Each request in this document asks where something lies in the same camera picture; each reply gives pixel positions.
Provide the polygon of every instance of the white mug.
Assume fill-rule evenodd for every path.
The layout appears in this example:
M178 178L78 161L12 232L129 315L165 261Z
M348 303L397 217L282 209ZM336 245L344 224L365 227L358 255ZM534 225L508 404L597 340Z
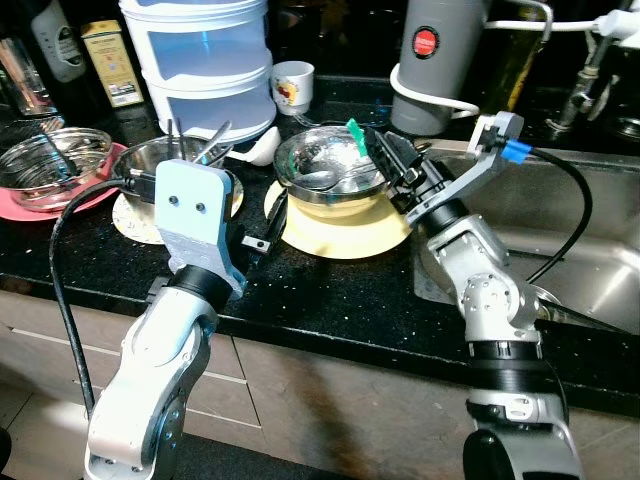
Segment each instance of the white mug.
M282 62L271 71L271 93L283 115L300 115L309 110L313 98L314 67L306 62Z

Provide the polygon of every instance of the stainless steel sink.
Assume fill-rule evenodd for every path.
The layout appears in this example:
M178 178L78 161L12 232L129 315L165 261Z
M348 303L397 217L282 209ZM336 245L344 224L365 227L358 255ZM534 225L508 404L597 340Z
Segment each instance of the stainless steel sink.
M465 142L436 141L429 152L457 176L472 165L463 156L465 147ZM536 285L572 310L637 335L640 157L550 151L583 173L594 209L582 238ZM535 159L521 166L510 165L464 203L495 229L511 252L511 270L522 277L535 271L564 243L580 220L583 205L580 191L566 173ZM414 236L414 252L416 294L453 303L448 282L427 251L422 232Z

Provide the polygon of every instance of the gray thermos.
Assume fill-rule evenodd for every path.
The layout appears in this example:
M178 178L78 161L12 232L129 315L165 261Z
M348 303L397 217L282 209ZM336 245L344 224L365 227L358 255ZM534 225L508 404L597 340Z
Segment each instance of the gray thermos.
M398 81L419 93L457 99L492 0L409 0ZM391 123L413 135L437 135L452 109L396 93Z

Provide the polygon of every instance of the blue connector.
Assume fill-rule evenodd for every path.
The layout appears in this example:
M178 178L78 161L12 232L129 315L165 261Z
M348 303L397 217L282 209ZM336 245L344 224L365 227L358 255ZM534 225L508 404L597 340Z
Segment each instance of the blue connector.
M502 150L501 156L510 162L522 165L532 148L532 146L526 143L518 142L517 140L508 140Z

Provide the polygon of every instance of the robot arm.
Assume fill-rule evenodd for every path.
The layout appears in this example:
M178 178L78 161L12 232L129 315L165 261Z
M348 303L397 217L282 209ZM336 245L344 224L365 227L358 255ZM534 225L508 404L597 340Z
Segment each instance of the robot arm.
M455 180L408 140L367 132L387 196L410 224L426 229L428 249L453 282L466 321L473 379L467 410L477 428L465 443L467 480L584 478L560 387L548 381L534 328L536 292L511 276L505 246L459 199L499 174L513 153L500 146L505 142L488 140L517 138L522 125L505 112L481 117L468 149L477 163Z
M120 368L89 423L87 480L173 477L187 399L209 361L216 311L246 285L227 247L232 187L222 170L181 160L157 168L156 224L175 275L122 342Z

